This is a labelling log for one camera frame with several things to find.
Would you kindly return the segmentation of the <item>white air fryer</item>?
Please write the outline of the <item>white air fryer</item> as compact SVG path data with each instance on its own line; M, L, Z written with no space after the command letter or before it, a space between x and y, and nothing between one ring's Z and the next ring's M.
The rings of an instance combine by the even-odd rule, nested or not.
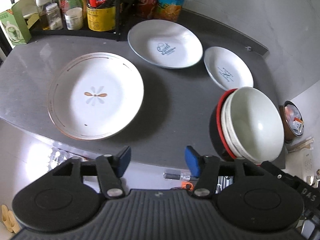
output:
M284 172L297 176L314 188L318 187L319 181L314 173L312 150L308 148L288 153L285 157Z

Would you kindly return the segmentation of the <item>red and black bowl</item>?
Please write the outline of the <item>red and black bowl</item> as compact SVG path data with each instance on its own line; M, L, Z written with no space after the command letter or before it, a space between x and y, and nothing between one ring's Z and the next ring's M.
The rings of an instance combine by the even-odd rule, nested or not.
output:
M236 159L235 154L231 151L225 140L221 126L221 111L223 104L225 103L226 99L235 91L236 89L231 89L224 92L215 106L209 122L209 136L213 148L217 155L224 161L233 161Z

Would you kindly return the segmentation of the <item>white plate blue script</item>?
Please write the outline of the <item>white plate blue script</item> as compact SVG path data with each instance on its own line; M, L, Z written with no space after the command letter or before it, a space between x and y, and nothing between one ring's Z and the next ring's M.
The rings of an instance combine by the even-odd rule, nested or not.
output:
M166 20L147 20L127 34L130 48L146 62L167 69L189 68L203 55L199 38L186 27Z

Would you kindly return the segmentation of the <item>large soy sauce bottle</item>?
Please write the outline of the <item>large soy sauce bottle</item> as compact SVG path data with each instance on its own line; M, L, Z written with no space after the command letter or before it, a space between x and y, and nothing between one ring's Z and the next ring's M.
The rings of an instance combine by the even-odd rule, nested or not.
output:
M87 22L92 31L116 29L117 14L122 11L123 0L87 0Z

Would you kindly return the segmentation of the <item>small white pill bottle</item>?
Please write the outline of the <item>small white pill bottle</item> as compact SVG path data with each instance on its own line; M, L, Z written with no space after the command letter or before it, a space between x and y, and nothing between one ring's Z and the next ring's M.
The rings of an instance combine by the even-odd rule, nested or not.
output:
M80 30L83 27L82 8L76 7L66 11L65 20L68 30Z

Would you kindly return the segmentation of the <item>brown pot with packets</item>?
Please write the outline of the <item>brown pot with packets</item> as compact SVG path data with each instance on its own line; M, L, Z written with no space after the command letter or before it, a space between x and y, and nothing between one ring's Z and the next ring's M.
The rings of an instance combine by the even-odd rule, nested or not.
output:
M304 120L297 106L291 101L285 101L279 106L280 117L284 128L284 140L290 143L304 133Z

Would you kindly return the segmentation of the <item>white ceramic bowl front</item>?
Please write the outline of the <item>white ceramic bowl front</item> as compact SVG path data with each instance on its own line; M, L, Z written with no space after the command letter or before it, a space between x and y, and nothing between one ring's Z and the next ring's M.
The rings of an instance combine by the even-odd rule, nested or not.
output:
M237 89L227 106L232 141L243 156L255 161L276 160L284 146L279 111L263 92L252 87Z

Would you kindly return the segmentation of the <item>white ceramic bowl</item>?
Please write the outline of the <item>white ceramic bowl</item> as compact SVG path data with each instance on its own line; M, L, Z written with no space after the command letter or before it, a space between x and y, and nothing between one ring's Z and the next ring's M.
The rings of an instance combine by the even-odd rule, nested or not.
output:
M227 146L229 147L229 149L235 155L236 158L243 158L244 157L244 158L250 160L252 163L255 163L255 165L260 166L261 163L255 161L250 156L248 156L246 153L245 153L245 156L243 156L241 154L241 152L236 148L234 142L232 141L233 138L231 136L230 123L227 119L227 106L228 106L234 92L235 92L235 90L229 91L229 95L226 96L225 101L221 107L220 119L221 119L221 129L223 132L224 139L227 143Z
M237 89L227 106L232 141L243 156L255 161L276 160L284 146L279 111L263 92L252 87Z

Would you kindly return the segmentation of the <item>small white bakery plate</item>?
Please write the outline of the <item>small white bakery plate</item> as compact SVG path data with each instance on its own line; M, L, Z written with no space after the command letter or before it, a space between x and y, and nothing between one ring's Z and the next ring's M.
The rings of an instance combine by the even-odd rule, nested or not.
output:
M224 91L254 86L248 66L226 48L209 47L204 52L203 61L208 75Z

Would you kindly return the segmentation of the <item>clear salt jar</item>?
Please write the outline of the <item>clear salt jar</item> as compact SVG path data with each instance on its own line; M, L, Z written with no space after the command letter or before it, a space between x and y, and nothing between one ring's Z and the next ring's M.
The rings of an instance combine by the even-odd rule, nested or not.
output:
M46 15L50 30L61 30L63 28L60 9L57 3L46 6Z

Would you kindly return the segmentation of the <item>green tissue box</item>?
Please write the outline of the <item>green tissue box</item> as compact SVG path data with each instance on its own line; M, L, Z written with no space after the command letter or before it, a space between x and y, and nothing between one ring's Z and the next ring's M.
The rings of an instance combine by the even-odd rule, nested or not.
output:
M1 12L2 27L13 46L30 41L30 29L38 20L35 0L18 0L9 9Z

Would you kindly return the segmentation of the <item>large flower pattern plate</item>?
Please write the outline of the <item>large flower pattern plate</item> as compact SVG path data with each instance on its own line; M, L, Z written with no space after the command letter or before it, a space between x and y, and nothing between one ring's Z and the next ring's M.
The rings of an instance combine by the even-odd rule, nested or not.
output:
M143 102L140 72L112 53L77 57L53 78L48 114L56 128L76 140L101 140L122 131Z

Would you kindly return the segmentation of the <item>black metal spice rack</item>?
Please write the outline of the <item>black metal spice rack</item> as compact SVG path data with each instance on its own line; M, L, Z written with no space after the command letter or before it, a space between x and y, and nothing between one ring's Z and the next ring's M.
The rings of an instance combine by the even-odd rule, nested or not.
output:
M1 26L13 45L35 35L121 39L132 0L12 0Z

